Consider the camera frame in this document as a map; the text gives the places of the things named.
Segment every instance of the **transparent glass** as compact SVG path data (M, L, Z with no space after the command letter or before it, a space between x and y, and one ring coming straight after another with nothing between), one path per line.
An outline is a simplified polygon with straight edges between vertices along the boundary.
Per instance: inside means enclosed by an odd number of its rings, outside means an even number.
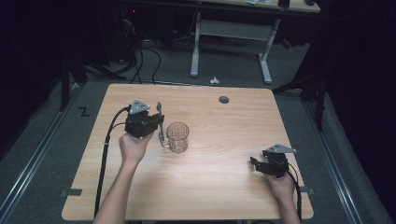
M165 132L167 140L160 140L163 147L169 148L176 153L182 153L189 145L189 127L183 122L175 122L168 126Z

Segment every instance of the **gray carpet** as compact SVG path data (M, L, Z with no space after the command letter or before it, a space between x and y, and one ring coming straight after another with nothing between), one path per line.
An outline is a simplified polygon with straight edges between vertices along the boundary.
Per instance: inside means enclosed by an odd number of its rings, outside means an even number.
M260 43L246 47L254 50L257 44ZM204 47L214 48L216 44ZM282 46L274 45L268 58L274 83L268 86L263 83L257 56L242 50L232 53L235 45L222 45L216 50L203 49L200 74L191 78L189 75L191 46L175 45L169 49L158 44L152 48L160 53L162 60L155 80L211 85L210 79L217 77L220 81L218 86L274 89L292 80L308 47L286 50ZM159 59L148 50L143 50L143 53L144 64L140 76L142 79L150 79ZM124 74L128 80L131 79L134 71L135 69L132 69ZM13 210L8 223L68 223L61 217L65 198L60 194L72 184L106 87L114 82L105 77L90 76L89 82L70 105L58 132L50 142L47 155ZM298 149L296 159L304 182L315 192L310 195L314 217L304 220L303 223L349 223L326 165L315 126L311 124L311 118L306 112L308 103L300 101L298 91L279 94L276 96L276 102L291 145ZM59 106L60 85L55 87L48 101L31 117L28 127L18 142L1 161L1 201L7 197L7 193L29 161L50 122L58 114ZM81 116L81 107L87 108L85 113L89 115L88 117ZM362 223L391 223L345 137L329 98L326 99L323 128L323 135L332 149L332 154L359 209Z

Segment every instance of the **person's right arm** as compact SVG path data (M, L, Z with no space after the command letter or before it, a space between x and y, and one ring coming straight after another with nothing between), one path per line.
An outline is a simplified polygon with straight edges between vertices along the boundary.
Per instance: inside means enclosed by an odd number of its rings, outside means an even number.
M293 200L294 183L288 174L280 178L265 175L271 185L271 190L279 202L280 216L285 224L301 224Z

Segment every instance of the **metal desk leg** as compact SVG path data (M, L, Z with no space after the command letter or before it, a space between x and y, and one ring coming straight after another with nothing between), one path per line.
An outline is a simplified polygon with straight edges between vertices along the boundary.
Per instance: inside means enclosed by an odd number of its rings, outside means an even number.
M269 35L264 53L259 53L259 60L260 60L260 65L262 66L262 75L264 76L265 84L272 83L270 71L268 70L267 57L268 57L268 53L270 52L271 46L274 42L274 38L275 38L277 27L279 26L279 23L280 23L280 19L275 20L274 25L271 29L271 33Z
M200 31L201 31L201 13L197 12L197 22L195 25L195 44L194 44L194 52L192 53L191 73L190 73L192 77L198 76Z

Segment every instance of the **person's left hand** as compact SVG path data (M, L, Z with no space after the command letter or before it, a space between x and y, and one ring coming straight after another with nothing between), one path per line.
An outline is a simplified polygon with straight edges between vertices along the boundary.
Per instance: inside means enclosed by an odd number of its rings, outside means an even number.
M153 133L146 135L139 139L131 136L129 133L125 133L120 137L120 150L122 154L122 163L133 163L138 164L142 161L146 154L146 149Z

